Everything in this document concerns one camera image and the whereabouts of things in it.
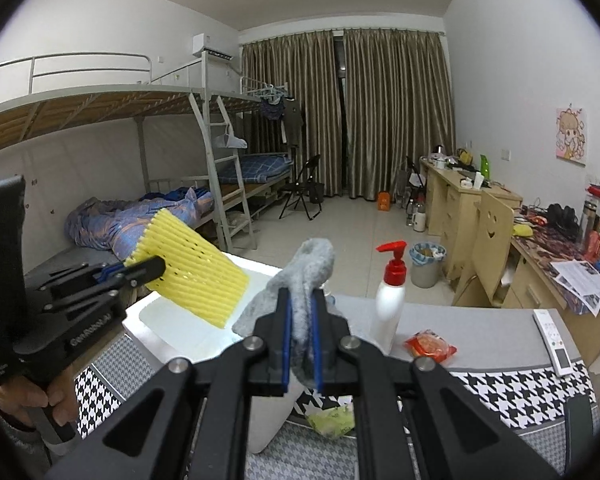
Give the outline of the person's left hand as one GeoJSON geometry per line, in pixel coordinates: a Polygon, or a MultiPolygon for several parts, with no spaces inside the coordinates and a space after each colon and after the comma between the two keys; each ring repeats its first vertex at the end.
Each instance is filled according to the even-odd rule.
{"type": "Polygon", "coordinates": [[[0,414],[12,426],[23,430],[34,427],[29,408],[52,408],[58,426],[75,422],[79,416],[74,375],[71,367],[59,374],[44,389],[27,378],[15,376],[0,386],[0,414]]]}

